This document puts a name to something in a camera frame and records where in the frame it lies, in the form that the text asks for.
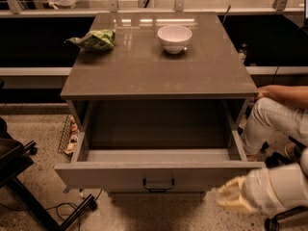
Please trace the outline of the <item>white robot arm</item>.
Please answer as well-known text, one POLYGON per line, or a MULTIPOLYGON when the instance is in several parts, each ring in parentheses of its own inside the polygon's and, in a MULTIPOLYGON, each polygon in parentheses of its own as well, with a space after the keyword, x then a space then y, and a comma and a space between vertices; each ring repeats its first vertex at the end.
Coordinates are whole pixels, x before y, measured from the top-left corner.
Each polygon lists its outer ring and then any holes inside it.
POLYGON ((239 213, 273 217, 295 207, 308 206, 308 149, 299 162, 251 170, 218 189, 220 207, 239 213))

